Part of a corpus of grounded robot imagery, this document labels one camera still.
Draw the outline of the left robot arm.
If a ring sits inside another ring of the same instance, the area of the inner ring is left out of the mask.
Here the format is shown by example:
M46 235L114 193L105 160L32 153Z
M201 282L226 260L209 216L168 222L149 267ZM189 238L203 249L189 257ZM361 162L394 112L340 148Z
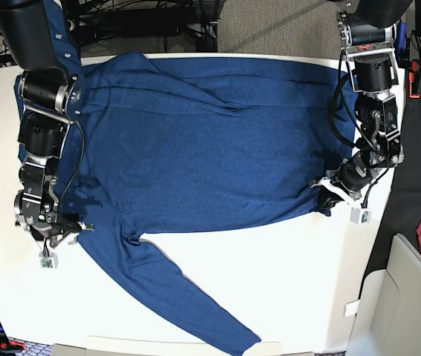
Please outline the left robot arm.
M337 86L328 123L336 138L358 151L336 170L313 182L325 190L322 207L351 207L354 223L371 219L368 198L389 169L404 160L393 86L398 85L397 54L403 49L399 20L409 1L360 1L354 13L337 14L341 37Z

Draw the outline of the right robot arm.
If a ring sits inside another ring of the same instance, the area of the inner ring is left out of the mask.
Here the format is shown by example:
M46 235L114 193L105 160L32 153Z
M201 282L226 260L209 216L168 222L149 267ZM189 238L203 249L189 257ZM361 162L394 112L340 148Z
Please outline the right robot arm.
M79 48L71 38L63 1L0 1L0 30L14 62L23 70L18 142L26 156L19 170L22 189L15 199L16 222L44 243L50 257L69 234L91 230L75 215L63 216L56 195L59 160L78 125L85 77Z

